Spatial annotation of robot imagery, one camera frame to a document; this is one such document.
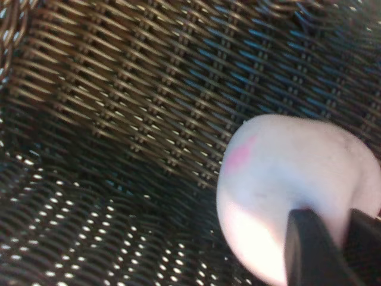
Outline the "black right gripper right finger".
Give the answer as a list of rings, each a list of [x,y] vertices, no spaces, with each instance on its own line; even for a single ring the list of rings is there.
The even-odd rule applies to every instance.
[[[380,285],[380,219],[354,209],[346,241],[346,259],[365,285]]]

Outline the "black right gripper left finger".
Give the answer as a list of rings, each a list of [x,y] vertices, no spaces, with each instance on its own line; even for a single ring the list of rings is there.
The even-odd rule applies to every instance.
[[[362,285],[312,210],[292,210],[285,241],[288,285]]]

